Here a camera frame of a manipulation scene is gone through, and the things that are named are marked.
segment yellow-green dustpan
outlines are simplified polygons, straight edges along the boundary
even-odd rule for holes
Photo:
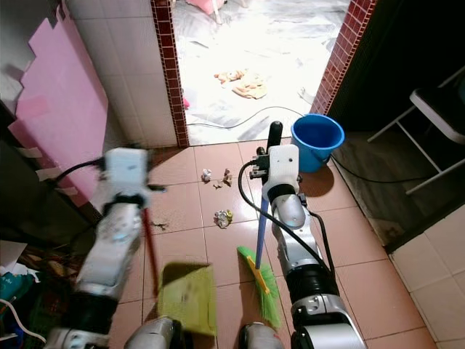
[[[158,314],[178,320],[189,332],[216,336],[213,267],[178,262],[166,265],[158,295]]]

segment pink tile floor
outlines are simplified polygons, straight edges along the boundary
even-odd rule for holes
[[[154,228],[158,267],[168,262],[210,262],[217,284],[217,338],[195,336],[195,348],[232,349],[238,346],[242,325],[261,321],[253,277],[238,257],[236,247],[255,248],[256,212],[240,197],[237,176],[265,141],[207,145],[188,148],[159,164],[150,181],[168,185],[166,193],[153,194],[154,222],[167,222],[165,230]],[[228,167],[233,186],[215,189],[200,181],[203,168],[221,178]],[[309,208],[323,217],[336,265],[339,290],[369,349],[434,349],[419,312],[394,267],[357,207],[336,167],[330,162],[315,174],[303,174],[301,190]],[[261,183],[245,180],[247,195],[259,205]],[[213,214],[231,209],[233,224],[219,229]],[[290,348],[294,331],[291,301],[280,269],[276,241],[267,226],[264,261],[271,264],[280,289],[282,327],[278,334]],[[317,242],[323,243],[318,224],[312,225]],[[153,318],[153,280],[145,239],[118,306],[111,330],[111,348],[122,348],[134,330]]]

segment bucket handle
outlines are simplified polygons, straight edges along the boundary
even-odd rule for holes
[[[326,159],[320,157],[319,154],[317,154],[316,152],[314,152],[313,149],[310,149],[310,151],[312,152],[312,155],[317,158],[323,165],[326,165],[328,162],[329,162],[329,159],[331,159],[331,154],[329,154]]]

